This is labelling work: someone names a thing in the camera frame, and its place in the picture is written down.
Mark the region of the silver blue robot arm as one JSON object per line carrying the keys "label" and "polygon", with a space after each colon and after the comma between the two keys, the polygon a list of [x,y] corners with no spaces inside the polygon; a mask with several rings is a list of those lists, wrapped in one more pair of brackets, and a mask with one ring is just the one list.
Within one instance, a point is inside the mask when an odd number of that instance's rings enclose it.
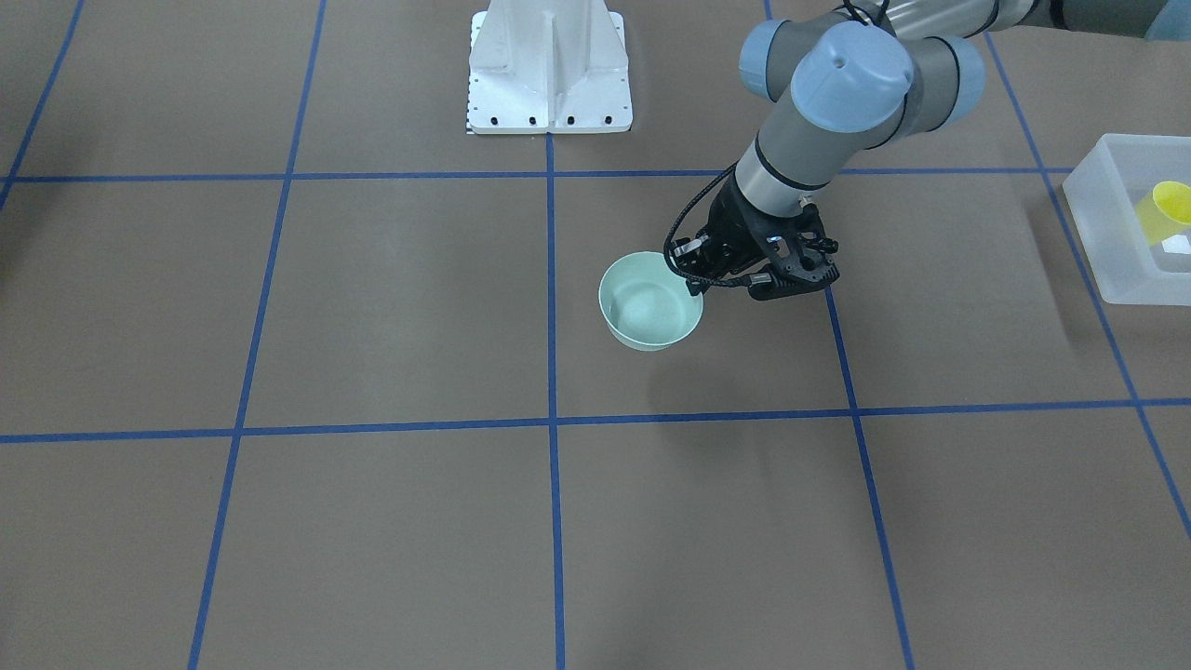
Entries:
{"label": "silver blue robot arm", "polygon": [[738,71],[771,114],[707,186],[707,223],[666,236],[667,270],[690,294],[747,288],[757,301],[823,292],[837,242],[815,195],[863,150],[969,114],[986,84],[974,35],[1019,25],[1186,40],[1186,1],[843,1],[807,21],[769,19]]}

